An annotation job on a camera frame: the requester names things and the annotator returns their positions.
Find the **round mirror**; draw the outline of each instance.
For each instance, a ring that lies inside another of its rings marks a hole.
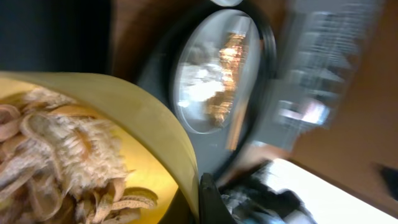
[[[173,90],[187,131],[208,134],[228,125],[236,102],[252,90],[260,54],[257,28],[242,11],[218,11],[196,28],[178,60]]]

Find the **wooden wall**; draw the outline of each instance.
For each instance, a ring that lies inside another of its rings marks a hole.
[[[296,143],[292,159],[397,216],[376,164],[398,169],[398,1],[388,0],[359,71],[329,130]]]

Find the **yellow bowl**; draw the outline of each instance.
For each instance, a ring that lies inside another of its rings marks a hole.
[[[145,187],[158,196],[158,206],[142,209],[133,223],[158,223],[179,189],[198,220],[195,153],[175,116],[156,98],[119,78],[92,73],[0,72],[0,103],[36,86],[78,100],[118,125],[121,154],[137,171],[128,187]]]

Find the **white surface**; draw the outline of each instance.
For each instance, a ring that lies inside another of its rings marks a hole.
[[[398,223],[394,217],[283,159],[274,160],[269,172],[264,183],[276,192],[294,191],[319,224]]]

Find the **wooden panel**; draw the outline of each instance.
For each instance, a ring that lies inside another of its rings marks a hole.
[[[387,1],[331,128],[303,135],[293,151],[299,164],[395,215],[398,202],[388,196],[376,164],[398,168],[397,21],[398,1]]]

